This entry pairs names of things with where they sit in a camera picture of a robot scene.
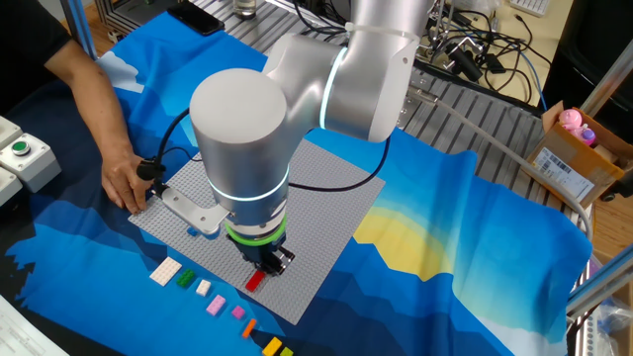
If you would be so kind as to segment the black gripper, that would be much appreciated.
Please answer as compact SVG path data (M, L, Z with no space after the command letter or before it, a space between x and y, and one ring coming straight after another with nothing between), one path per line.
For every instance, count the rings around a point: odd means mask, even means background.
M244 255L245 260L255 262L255 267L263 273L270 273L272 270L274 275L281 275L295 258L293 252L282 246L286 241L285 232L272 242L258 246L237 242L230 234L227 234L226 238Z

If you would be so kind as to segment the person's left hand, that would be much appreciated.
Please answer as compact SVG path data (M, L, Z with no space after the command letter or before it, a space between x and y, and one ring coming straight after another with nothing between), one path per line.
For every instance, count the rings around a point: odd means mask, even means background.
M144 211L151 183L136 174L141 158L125 150L108 152L102 158L102 187L108 198L133 215Z

